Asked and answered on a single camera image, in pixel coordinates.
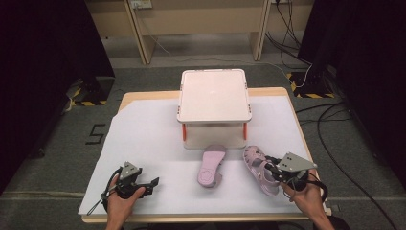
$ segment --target box lid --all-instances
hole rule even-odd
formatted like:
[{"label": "box lid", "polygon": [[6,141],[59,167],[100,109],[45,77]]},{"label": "box lid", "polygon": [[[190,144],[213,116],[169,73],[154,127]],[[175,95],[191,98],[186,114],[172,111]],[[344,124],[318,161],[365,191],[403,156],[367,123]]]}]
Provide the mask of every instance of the box lid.
[{"label": "box lid", "polygon": [[251,118],[242,69],[183,72],[177,112],[180,123],[241,123]]}]

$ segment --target cable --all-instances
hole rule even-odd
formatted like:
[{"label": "cable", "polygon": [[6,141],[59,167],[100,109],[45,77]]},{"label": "cable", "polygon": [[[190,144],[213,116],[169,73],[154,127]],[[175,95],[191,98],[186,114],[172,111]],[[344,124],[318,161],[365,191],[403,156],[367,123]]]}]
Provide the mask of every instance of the cable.
[{"label": "cable", "polygon": [[[292,68],[292,67],[287,66],[287,65],[284,63],[284,61],[283,61],[283,56],[282,56],[282,52],[285,52],[285,53],[287,53],[288,55],[290,55],[290,56],[296,58],[297,60],[300,60],[300,61],[303,62],[303,63],[309,64],[307,61],[302,60],[302,59],[300,59],[300,58],[294,56],[294,55],[291,54],[289,51],[287,51],[287,50],[285,50],[285,49],[283,48],[283,47],[288,47],[288,48],[291,48],[291,49],[299,49],[299,48],[301,47],[301,43],[300,43],[300,41],[298,40],[298,38],[295,36],[295,32],[294,32],[294,29],[293,29],[293,20],[292,20],[293,5],[292,5],[292,1],[288,0],[288,13],[289,13],[289,22],[288,22],[288,23],[286,22],[286,20],[285,20],[283,14],[282,14],[282,12],[281,12],[281,10],[280,10],[280,8],[279,8],[279,4],[277,4],[277,10],[278,10],[278,12],[279,12],[279,14],[280,14],[280,16],[281,16],[281,18],[282,18],[282,20],[283,20],[284,25],[286,26],[286,33],[285,33],[285,35],[284,35],[283,42],[282,42],[282,44],[280,44],[279,42],[277,42],[276,40],[274,40],[274,39],[272,38],[272,36],[270,35],[269,32],[268,32],[268,34],[265,34],[265,35],[268,37],[268,39],[270,40],[270,42],[271,42],[275,47],[277,47],[277,48],[280,49],[281,61],[282,61],[282,63],[283,63],[284,66],[286,66],[286,67],[288,67],[288,68],[290,68],[290,69],[303,69],[303,68]],[[297,46],[298,48],[294,48],[294,47],[290,47],[290,46],[285,46],[285,45],[284,45],[284,42],[286,41],[286,38],[287,38],[288,35],[296,42],[296,46]]]},{"label": "cable", "polygon": [[307,70],[306,70],[306,72],[305,72],[305,74],[304,74],[304,81],[303,81],[303,83],[302,83],[301,85],[299,85],[299,86],[296,86],[296,87],[301,88],[301,87],[303,87],[303,86],[305,85],[305,81],[307,80],[307,73],[308,73],[308,71],[310,70],[311,66],[313,66],[313,64],[311,64],[311,65],[307,68]]},{"label": "cable", "polygon": [[323,117],[325,116],[325,114],[327,114],[334,106],[331,105],[328,109],[326,109],[326,111],[324,111],[322,113],[322,115],[320,115],[319,120],[317,122],[317,133],[319,136],[319,139],[324,147],[324,149],[326,150],[328,156],[331,158],[332,162],[335,164],[335,166],[337,166],[337,168],[359,189],[361,190],[369,199],[370,201],[372,201],[372,203],[381,211],[381,213],[383,214],[383,216],[385,216],[386,220],[392,225],[392,227],[394,228],[394,230],[396,230],[396,226],[393,223],[393,221],[391,220],[391,218],[388,216],[388,214],[385,212],[385,210],[383,210],[383,208],[376,202],[376,200],[364,189],[362,188],[354,179],[352,179],[351,176],[349,176],[349,174],[344,171],[344,169],[338,164],[338,162],[335,160],[334,156],[331,154],[331,152],[328,150],[327,145],[322,137],[321,131],[320,131],[320,123],[323,120]]},{"label": "cable", "polygon": [[340,103],[322,103],[322,104],[318,104],[318,105],[314,105],[314,106],[311,106],[311,107],[307,107],[307,108],[300,109],[300,110],[298,110],[298,111],[295,111],[295,113],[298,114],[298,113],[300,113],[300,112],[304,112],[304,111],[307,111],[307,110],[309,110],[309,109],[313,109],[313,108],[317,108],[317,107],[322,107],[322,106],[338,105],[338,104],[343,104],[343,102],[340,102]]},{"label": "cable", "polygon": [[[334,115],[336,115],[336,114],[338,114],[338,113],[340,113],[340,112],[344,112],[344,111],[347,111],[347,110],[346,110],[346,109],[339,110],[339,111],[337,111],[337,112],[335,112],[335,113],[333,113],[333,114],[331,114],[331,115],[325,117],[325,118],[322,120],[322,122],[345,122],[345,121],[351,120],[351,117],[345,118],[345,119],[330,119],[330,120],[328,120],[328,118],[330,118],[330,117],[332,117],[332,116],[334,116]],[[309,119],[309,120],[299,120],[299,122],[301,122],[301,126],[303,126],[303,125],[305,125],[305,124],[314,123],[314,122],[317,122],[317,121],[318,121],[318,120],[311,120],[311,119]]]},{"label": "cable", "polygon": [[111,181],[114,179],[114,176],[116,174],[120,174],[122,172],[123,167],[119,167],[116,171],[113,172],[113,174],[110,176],[110,179],[107,182],[107,186],[105,187],[104,192],[102,192],[101,194],[101,199],[96,202],[96,204],[90,208],[89,212],[87,212],[87,216],[90,216],[93,211],[95,211],[96,207],[98,207],[98,205],[101,203],[105,212],[107,212],[107,206],[108,206],[108,197],[112,194],[114,194],[116,191],[114,191],[114,189],[116,188],[116,186],[113,186],[110,188],[110,184]]},{"label": "cable", "polygon": [[296,187],[295,187],[295,183],[293,183],[292,181],[295,179],[295,177],[290,178],[288,181],[286,181],[286,185],[289,185],[290,183],[292,184],[292,190],[293,190],[293,195],[290,196],[285,190],[283,190],[283,195],[286,196],[287,198],[291,198],[293,196],[295,196],[296,194]]},{"label": "cable", "polygon": [[266,65],[271,65],[274,66],[276,68],[278,68],[279,70],[281,70],[283,77],[286,78],[290,84],[292,84],[293,82],[286,76],[286,74],[284,73],[284,71],[281,69],[281,67],[279,67],[276,64],[270,63],[270,62],[250,62],[250,61],[245,61],[245,60],[240,60],[240,59],[221,59],[221,58],[216,58],[216,57],[209,57],[209,58],[186,58],[186,59],[175,59],[174,61],[188,61],[188,60],[220,60],[220,61],[239,61],[242,63],[247,63],[247,64],[252,64],[252,65],[258,65],[258,64],[266,64]]},{"label": "cable", "polygon": [[[135,5],[135,8],[134,8],[134,9],[135,9],[136,12],[139,11],[139,9],[138,9],[138,4]],[[165,48],[161,45],[161,43],[159,43],[158,40],[155,39],[155,37],[153,37],[153,36],[151,35],[151,32],[149,31],[149,28],[148,28],[147,24],[144,22],[143,18],[142,18],[142,17],[139,17],[139,19],[140,19],[140,21],[143,23],[144,27],[146,28],[148,36],[150,36],[150,37],[152,38],[152,40],[153,40],[156,44],[158,44],[167,54],[169,54],[170,56],[172,56],[172,54],[171,54],[167,49],[165,49]]]}]

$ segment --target pink slipper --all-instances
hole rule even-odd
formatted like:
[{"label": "pink slipper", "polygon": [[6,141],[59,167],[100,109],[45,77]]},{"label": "pink slipper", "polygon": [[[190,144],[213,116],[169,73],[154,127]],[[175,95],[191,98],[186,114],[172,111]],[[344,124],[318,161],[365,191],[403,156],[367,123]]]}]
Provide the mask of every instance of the pink slipper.
[{"label": "pink slipper", "polygon": [[266,164],[274,165],[270,160],[266,160],[265,154],[257,146],[249,146],[243,153],[245,164],[258,181],[263,192],[268,196],[278,194],[280,182],[275,180],[272,173],[265,169]]},{"label": "pink slipper", "polygon": [[216,171],[225,154],[226,148],[221,145],[211,145],[205,149],[202,166],[197,177],[199,184],[212,188],[220,183],[222,175]]}]

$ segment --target white paper sheet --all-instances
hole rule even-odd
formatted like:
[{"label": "white paper sheet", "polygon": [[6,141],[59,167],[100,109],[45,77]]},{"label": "white paper sheet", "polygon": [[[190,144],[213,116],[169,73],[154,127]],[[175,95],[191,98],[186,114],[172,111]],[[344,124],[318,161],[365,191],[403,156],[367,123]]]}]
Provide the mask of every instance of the white paper sheet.
[{"label": "white paper sheet", "polygon": [[[285,96],[250,98],[253,117],[248,145],[283,158],[293,152],[308,159],[289,99]],[[134,101],[114,118],[90,179],[79,214],[86,215],[100,199],[111,174],[129,161],[143,173],[138,183],[160,177],[153,195],[137,200],[135,215],[286,214],[301,213],[283,195],[267,196],[242,160],[244,149],[228,149],[218,168],[223,179],[208,189],[197,182],[203,150],[183,147],[176,100]],[[92,215],[105,214],[100,204]]]}]

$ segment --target human hand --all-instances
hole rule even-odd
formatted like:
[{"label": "human hand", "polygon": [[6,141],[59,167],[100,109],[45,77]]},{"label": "human hand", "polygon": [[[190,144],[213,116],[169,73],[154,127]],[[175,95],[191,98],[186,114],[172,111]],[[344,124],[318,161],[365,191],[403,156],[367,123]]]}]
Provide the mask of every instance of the human hand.
[{"label": "human hand", "polygon": [[[109,188],[113,187],[117,180],[118,175],[115,175],[112,179]],[[108,197],[107,205],[107,226],[106,230],[121,229],[125,221],[132,214],[132,206],[135,201],[144,193],[145,187],[139,188],[135,193],[128,199],[123,199],[119,197],[116,192],[111,192]]]},{"label": "human hand", "polygon": [[[309,170],[308,180],[315,181],[316,170]],[[307,183],[302,191],[294,191],[287,184],[281,182],[281,187],[289,195],[290,202],[294,201],[296,206],[308,217],[318,229],[334,229],[327,218],[323,208],[320,188],[314,184]]]}]

